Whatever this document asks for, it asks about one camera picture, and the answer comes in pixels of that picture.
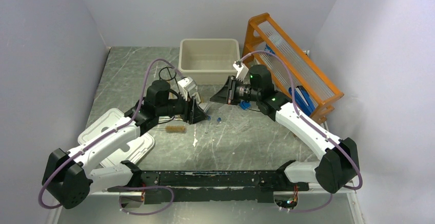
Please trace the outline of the clear test tube rack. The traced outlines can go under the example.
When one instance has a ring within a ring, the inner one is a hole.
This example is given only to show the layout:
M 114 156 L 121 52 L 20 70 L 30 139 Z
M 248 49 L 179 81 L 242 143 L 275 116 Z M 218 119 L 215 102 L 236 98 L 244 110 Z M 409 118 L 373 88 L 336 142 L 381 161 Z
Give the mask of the clear test tube rack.
M 247 126 L 250 114 L 250 110 L 243 110 L 239 106 L 223 105 L 218 109 L 218 115 L 222 119 L 220 126 L 230 133 L 240 131 Z

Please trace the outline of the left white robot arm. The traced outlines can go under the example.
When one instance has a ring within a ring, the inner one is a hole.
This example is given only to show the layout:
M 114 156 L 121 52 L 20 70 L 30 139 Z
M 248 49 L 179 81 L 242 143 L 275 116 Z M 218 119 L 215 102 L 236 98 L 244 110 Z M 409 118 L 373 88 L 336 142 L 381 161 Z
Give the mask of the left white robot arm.
M 57 207 L 72 209 L 89 194 L 109 188 L 135 191 L 142 184 L 142 171 L 129 160 L 116 166 L 97 165 L 126 143 L 140 138 L 159 124 L 162 116 L 180 116 L 182 121 L 195 124 L 207 119 L 199 106 L 197 86 L 190 77 L 177 83 L 176 93 L 165 80 L 155 80 L 142 91 L 136 105 L 125 112 L 114 125 L 96 138 L 68 150 L 58 148 L 48 158 L 38 202 L 44 208 L 42 196 L 48 191 L 59 203 Z

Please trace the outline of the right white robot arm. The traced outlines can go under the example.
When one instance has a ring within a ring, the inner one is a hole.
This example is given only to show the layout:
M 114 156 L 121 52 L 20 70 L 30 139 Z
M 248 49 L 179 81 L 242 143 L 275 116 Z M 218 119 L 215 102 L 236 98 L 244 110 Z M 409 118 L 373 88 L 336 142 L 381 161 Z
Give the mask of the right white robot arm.
M 341 139 L 325 130 L 299 109 L 289 96 L 275 89 L 270 71 L 264 65 L 242 68 L 250 82 L 243 83 L 229 76 L 226 83 L 211 97 L 211 102 L 238 105 L 242 101 L 255 102 L 259 111 L 286 127 L 319 159 L 318 162 L 292 162 L 277 176 L 282 190 L 290 190 L 298 182 L 317 183 L 334 194 L 359 171 L 358 149 L 351 138 Z

